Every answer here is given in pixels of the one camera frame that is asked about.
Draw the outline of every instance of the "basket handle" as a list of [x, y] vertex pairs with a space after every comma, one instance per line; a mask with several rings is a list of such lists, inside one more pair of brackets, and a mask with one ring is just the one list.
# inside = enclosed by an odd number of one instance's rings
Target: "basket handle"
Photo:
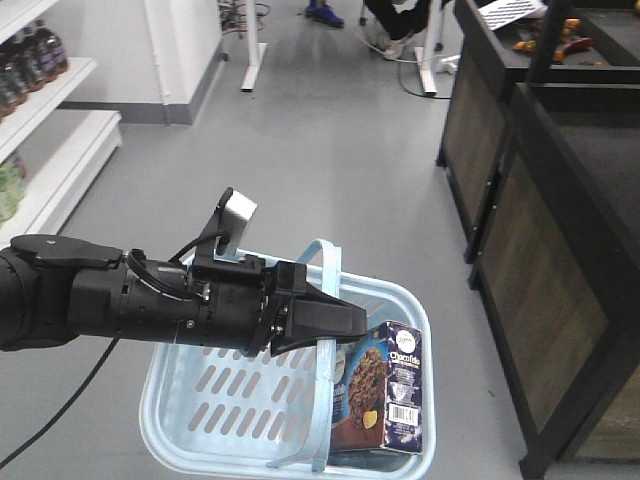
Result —
[[[309, 263], [322, 252], [321, 290], [334, 297], [340, 293], [342, 249], [328, 240], [316, 239], [298, 257], [298, 262]], [[311, 428], [304, 445], [293, 455], [273, 460], [269, 467], [281, 467], [290, 463], [311, 462], [311, 470], [321, 472], [329, 458], [331, 416], [333, 406], [333, 379], [336, 363], [336, 341], [318, 340], [316, 346], [316, 380], [311, 414]]]
[[328, 240], [315, 239], [300, 254], [298, 262], [309, 263], [318, 253], [322, 252], [322, 288], [329, 295], [338, 296], [340, 293], [340, 273], [342, 269], [342, 249]]

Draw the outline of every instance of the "robotic arm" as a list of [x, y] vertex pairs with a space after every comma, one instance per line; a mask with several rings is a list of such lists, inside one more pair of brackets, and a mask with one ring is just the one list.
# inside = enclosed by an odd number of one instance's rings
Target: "robotic arm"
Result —
[[278, 355], [322, 338], [361, 338], [365, 310], [309, 284], [306, 265], [220, 257], [235, 250], [254, 208], [228, 188], [201, 235], [168, 262], [57, 235], [13, 238], [0, 250], [0, 350], [98, 335], [255, 356], [269, 344]]

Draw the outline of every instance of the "baseboard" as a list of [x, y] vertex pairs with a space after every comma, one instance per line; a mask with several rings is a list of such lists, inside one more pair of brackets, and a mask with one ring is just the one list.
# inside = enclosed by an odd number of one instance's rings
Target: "baseboard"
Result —
[[73, 110], [117, 110], [122, 115], [121, 123], [191, 125], [198, 116], [204, 97], [223, 62], [222, 53], [222, 42], [220, 42], [200, 82], [198, 82], [198, 86], [189, 103], [169, 104], [165, 106], [161, 103], [69, 101], [63, 102], [59, 108]]

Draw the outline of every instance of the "black pants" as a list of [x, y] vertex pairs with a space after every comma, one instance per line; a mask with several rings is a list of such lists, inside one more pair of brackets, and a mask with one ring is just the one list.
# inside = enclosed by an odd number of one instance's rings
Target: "black pants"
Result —
[[418, 0], [411, 10], [398, 13], [391, 0], [364, 0], [391, 40], [399, 40], [410, 31], [418, 33], [427, 26], [430, 0]]

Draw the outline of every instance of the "plastic shopping basket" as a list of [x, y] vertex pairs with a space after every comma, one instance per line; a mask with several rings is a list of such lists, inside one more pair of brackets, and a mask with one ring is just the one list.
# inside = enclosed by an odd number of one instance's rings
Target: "plastic shopping basket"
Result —
[[[417, 480], [435, 449], [431, 333], [415, 297], [393, 283], [341, 272], [341, 249], [314, 241], [307, 280], [367, 310], [368, 327], [395, 320], [423, 332], [423, 453], [387, 463], [384, 472], [327, 465], [335, 341], [271, 358], [188, 345], [158, 344], [140, 405], [142, 436], [167, 467], [222, 478]], [[237, 259], [251, 252], [238, 251]], [[259, 255], [268, 265], [279, 259]]]

